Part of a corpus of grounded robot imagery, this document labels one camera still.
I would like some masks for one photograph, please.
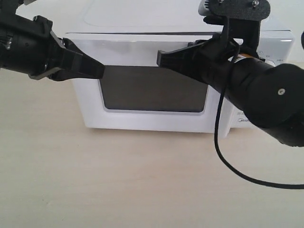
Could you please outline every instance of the black cable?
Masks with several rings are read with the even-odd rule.
[[[236,46],[236,51],[235,54],[232,58],[232,66],[231,69],[228,73],[228,77],[227,77],[227,81],[221,91],[221,95],[220,95],[220,99],[219,99],[219,103],[218,103],[218,111],[217,111],[217,116],[216,116],[216,120],[215,120],[215,132],[214,132],[214,145],[215,145],[215,149],[217,151],[218,157],[220,158],[220,160],[231,170],[233,171],[237,176],[239,176],[240,178],[243,178],[251,183],[254,184],[258,184],[258,185],[262,185],[262,186],[266,186],[266,187],[271,187],[271,188],[277,188],[277,189],[290,189],[290,190],[304,190],[304,184],[279,184],[279,183],[272,183],[272,182],[267,182],[267,181],[263,181],[263,180],[258,180],[258,179],[254,179],[252,177],[246,176],[245,174],[241,173],[240,171],[238,171],[236,168],[234,168],[222,155],[220,149],[219,149],[219,121],[220,121],[220,115],[221,115],[221,110],[222,110],[222,106],[223,106],[223,101],[224,101],[224,97],[225,97],[225,93],[226,93],[226,89],[227,86],[230,82],[230,79],[232,77],[233,74],[233,69],[234,69],[234,63],[237,60],[237,57],[239,55],[240,52],[240,46],[237,42],[233,41],[234,45]]]

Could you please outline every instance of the white microwave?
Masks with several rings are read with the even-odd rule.
[[[158,50],[209,39],[222,27],[198,14],[200,0],[93,0],[67,33],[83,52],[106,65],[101,80],[74,79],[87,127],[213,133],[219,93],[157,67]],[[269,64],[286,61],[294,37],[273,17],[262,23],[258,53]],[[219,133],[252,124],[225,100]]]

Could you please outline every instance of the table surface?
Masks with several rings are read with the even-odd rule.
[[[303,227],[304,190],[240,179],[212,134],[94,130],[71,82],[0,71],[0,227]],[[259,129],[220,141],[242,172],[304,183],[304,149]]]

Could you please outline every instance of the white wall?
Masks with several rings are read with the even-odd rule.
[[[70,26],[76,15],[90,0],[38,0],[27,7],[20,7],[18,14],[32,18],[42,15],[54,22],[54,31],[58,36]],[[296,43],[289,61],[304,62],[304,51],[301,46],[301,34],[304,31],[304,1],[303,0],[268,0],[272,13],[279,17],[293,32]]]

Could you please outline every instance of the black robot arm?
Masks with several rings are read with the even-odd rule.
[[[209,0],[211,16],[204,21],[223,25],[208,41],[158,54],[158,65],[206,83],[244,111],[255,126],[289,146],[304,146],[304,70],[291,64],[273,67],[257,54],[261,20],[268,17],[267,0]],[[240,55],[229,60],[243,39]]]
[[[52,21],[33,21],[16,15],[19,5],[33,0],[0,0],[0,67],[40,80],[100,79],[104,65],[89,57],[69,39],[52,31]]]

